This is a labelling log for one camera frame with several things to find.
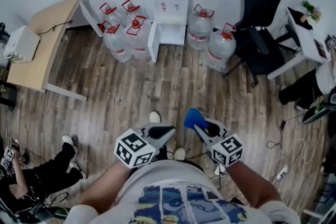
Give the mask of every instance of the black office chair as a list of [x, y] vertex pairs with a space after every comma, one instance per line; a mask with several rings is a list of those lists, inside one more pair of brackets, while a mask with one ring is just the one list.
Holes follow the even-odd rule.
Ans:
[[257, 75], [268, 74], [281, 67], [284, 57], [279, 44], [264, 27], [269, 26], [281, 0], [245, 0], [243, 19], [236, 24], [235, 54], [240, 62], [224, 74], [228, 77], [238, 66], [245, 62], [254, 77], [253, 86], [258, 84]]

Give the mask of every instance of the large plastic water jug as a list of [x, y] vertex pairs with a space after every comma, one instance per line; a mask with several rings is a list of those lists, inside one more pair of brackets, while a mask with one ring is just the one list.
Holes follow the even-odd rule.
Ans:
[[138, 59], [150, 58], [148, 38], [151, 26], [146, 17], [138, 15], [124, 30], [127, 42], [133, 48], [133, 55]]
[[213, 31], [213, 16], [215, 12], [202, 8], [199, 4], [194, 8], [194, 13], [189, 18], [187, 42], [196, 50], [205, 50]]
[[205, 64], [220, 72], [226, 72], [227, 62], [236, 49], [234, 32], [236, 27], [225, 24], [223, 31], [212, 32], [207, 50], [204, 53]]
[[126, 62], [131, 59], [132, 49], [127, 44], [123, 34], [124, 28], [120, 24], [113, 26], [108, 21], [104, 21], [100, 25], [100, 30], [103, 32], [106, 47], [118, 61]]
[[108, 21], [112, 25], [121, 24], [123, 27], [126, 26], [126, 13], [118, 12], [117, 7], [112, 8], [109, 4], [104, 3], [99, 8], [104, 13], [104, 20]]
[[146, 11], [140, 6], [134, 6], [130, 0], [122, 3], [122, 6], [127, 12], [126, 24], [130, 25], [137, 16], [147, 17]]

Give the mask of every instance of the man's hand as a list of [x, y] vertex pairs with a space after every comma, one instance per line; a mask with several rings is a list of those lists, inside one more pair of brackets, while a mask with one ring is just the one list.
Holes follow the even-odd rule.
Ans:
[[13, 158], [13, 167], [15, 171], [15, 177], [16, 177], [16, 184], [9, 186], [9, 191], [13, 194], [13, 196], [16, 199], [20, 199], [23, 196], [25, 196], [28, 193], [28, 187], [25, 181], [25, 176], [23, 175], [23, 172], [21, 170], [21, 166], [18, 160], [19, 153], [17, 154], [17, 151], [14, 151], [15, 155]]
[[121, 161], [116, 161], [81, 194], [79, 203], [93, 207], [100, 214], [106, 212], [112, 207], [130, 173], [131, 169]]
[[259, 208], [269, 201], [281, 201], [276, 188], [242, 162], [238, 161], [226, 170], [252, 207]]

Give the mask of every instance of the wooden desk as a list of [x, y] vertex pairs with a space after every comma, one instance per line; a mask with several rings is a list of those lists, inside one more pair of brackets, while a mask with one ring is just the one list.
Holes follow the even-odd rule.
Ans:
[[[81, 7], [82, 13], [99, 37], [102, 33], [81, 0], [64, 0], [34, 14], [28, 27], [36, 34], [46, 32], [54, 25], [69, 21], [75, 10]], [[59, 43], [67, 25], [60, 25], [46, 34], [40, 35], [34, 59], [31, 62], [12, 63], [7, 82], [45, 92], [50, 90], [78, 100], [86, 101], [85, 96], [62, 89], [48, 83]]]
[[[292, 28], [298, 35], [301, 49], [298, 50], [294, 58], [286, 62], [282, 67], [268, 74], [267, 76], [268, 79], [273, 79], [279, 76], [280, 74], [293, 68], [294, 66], [296, 66], [297, 64], [301, 63], [303, 60], [306, 59], [313, 60], [318, 63], [324, 63], [327, 59], [330, 59], [330, 53], [327, 51], [324, 40], [318, 40], [317, 38], [315, 38], [313, 30], [307, 30], [302, 26], [297, 25], [288, 8], [286, 8], [286, 13], [288, 15], [289, 24], [292, 26]], [[319, 55], [319, 52], [316, 48], [315, 39], [323, 45], [327, 59]]]

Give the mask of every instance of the shoe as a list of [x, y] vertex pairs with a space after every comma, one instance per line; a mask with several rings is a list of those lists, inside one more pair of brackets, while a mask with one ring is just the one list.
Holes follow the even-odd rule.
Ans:
[[280, 91], [279, 91], [279, 94], [278, 94], [278, 99], [279, 99], [279, 101], [280, 101], [280, 103], [282, 104], [282, 105], [286, 105], [286, 104], [288, 104], [289, 103], [289, 101], [288, 102], [285, 102], [283, 99], [282, 99], [282, 95], [283, 95], [283, 90], [286, 88], [286, 86], [285, 85], [282, 85], [281, 87], [280, 87]]
[[161, 121], [161, 116], [159, 113], [156, 111], [152, 111], [149, 113], [149, 122], [154, 122], [154, 123], [160, 123]]
[[63, 140], [63, 143], [68, 143], [70, 144], [71, 146], [74, 147], [74, 150], [75, 150], [75, 155], [78, 154], [78, 148], [76, 146], [73, 145], [73, 141], [71, 139], [71, 137], [69, 135], [63, 135], [62, 136], [62, 140]]
[[182, 147], [178, 148], [174, 153], [173, 159], [175, 161], [183, 161], [185, 159], [185, 149]]
[[86, 178], [87, 178], [86, 173], [84, 173], [83, 171], [81, 171], [81, 170], [79, 169], [79, 166], [78, 166], [77, 163], [75, 163], [75, 162], [71, 162], [71, 163], [69, 163], [69, 166], [70, 166], [70, 170], [71, 170], [72, 168], [74, 168], [74, 169], [80, 171], [80, 173], [82, 174], [83, 179], [86, 179]]
[[296, 105], [296, 106], [295, 106], [295, 109], [296, 109], [297, 111], [300, 111], [300, 112], [307, 112], [307, 111], [308, 111], [308, 109], [304, 109], [304, 108], [300, 107], [299, 105]]

